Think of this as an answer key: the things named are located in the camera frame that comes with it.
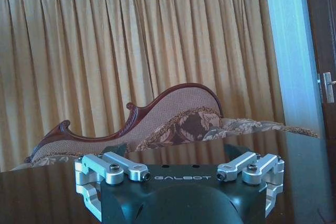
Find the dark glossy table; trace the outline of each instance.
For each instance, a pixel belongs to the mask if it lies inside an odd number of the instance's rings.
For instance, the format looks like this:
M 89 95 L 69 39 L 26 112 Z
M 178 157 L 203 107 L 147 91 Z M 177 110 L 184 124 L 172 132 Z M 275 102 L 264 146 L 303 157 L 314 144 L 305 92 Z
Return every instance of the dark glossy table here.
M 245 146 L 285 160 L 285 191 L 267 223 L 336 223 L 336 145 L 268 131 L 128 153 L 145 164 L 220 164 L 224 145 Z M 0 223 L 99 223 L 75 192 L 74 166 L 63 163 L 0 173 Z

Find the bolt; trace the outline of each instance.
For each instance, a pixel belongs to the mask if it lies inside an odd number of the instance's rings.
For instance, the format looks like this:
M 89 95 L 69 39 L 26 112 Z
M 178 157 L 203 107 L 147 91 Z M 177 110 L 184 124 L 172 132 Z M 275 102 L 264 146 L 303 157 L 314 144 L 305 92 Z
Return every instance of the bolt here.
M 111 164 L 110 165 L 110 171 L 111 172 L 115 172 L 117 170 L 119 170 L 120 166 L 118 164 Z
M 258 169 L 258 167 L 255 164 L 249 164 L 247 165 L 247 169 L 255 172 Z
M 142 177 L 142 181 L 146 182 L 151 178 L 151 174 L 150 173 L 146 173 L 145 175 L 143 175 Z
M 222 173 L 217 173 L 217 179 L 222 182 L 226 179 L 226 174 L 222 174 Z

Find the metal door handle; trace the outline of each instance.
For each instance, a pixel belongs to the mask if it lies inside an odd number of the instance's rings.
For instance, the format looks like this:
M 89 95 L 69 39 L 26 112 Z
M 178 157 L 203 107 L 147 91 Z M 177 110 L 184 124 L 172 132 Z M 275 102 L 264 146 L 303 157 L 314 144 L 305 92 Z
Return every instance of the metal door handle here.
M 324 88 L 325 88 L 325 94 L 327 95 L 327 103 L 333 103 L 334 100 L 334 91 L 332 89 L 332 86 L 336 84 L 336 81 L 331 80 L 331 74 L 330 72 L 323 73 L 323 79 L 324 79 Z

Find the floral pattern fabric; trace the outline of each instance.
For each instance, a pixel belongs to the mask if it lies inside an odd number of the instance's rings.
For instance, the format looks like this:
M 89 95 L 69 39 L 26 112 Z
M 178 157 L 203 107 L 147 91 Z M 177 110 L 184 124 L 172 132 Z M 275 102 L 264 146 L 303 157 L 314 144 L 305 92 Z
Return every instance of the floral pattern fabric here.
M 215 110 L 201 107 L 181 112 L 157 128 L 155 132 L 144 139 L 138 146 L 131 147 L 126 144 L 125 150 L 127 152 L 143 151 L 150 148 L 160 148 L 195 141 L 208 141 L 232 135 L 269 130 L 280 130 L 318 137 L 316 133 L 309 129 L 285 126 L 276 122 L 221 118 Z M 21 164 L 14 169 L 73 162 L 80 155 L 83 154 L 52 153 L 34 163 Z
M 160 126 L 135 151 L 202 141 L 210 128 L 220 126 L 220 120 L 215 110 L 206 107 L 183 111 Z

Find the door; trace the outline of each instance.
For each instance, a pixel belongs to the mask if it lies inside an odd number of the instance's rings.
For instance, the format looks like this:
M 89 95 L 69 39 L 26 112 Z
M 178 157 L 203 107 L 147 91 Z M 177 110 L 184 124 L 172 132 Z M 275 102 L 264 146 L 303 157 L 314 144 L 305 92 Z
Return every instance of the door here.
M 307 1 L 320 75 L 325 133 L 328 141 L 336 142 L 336 0 Z

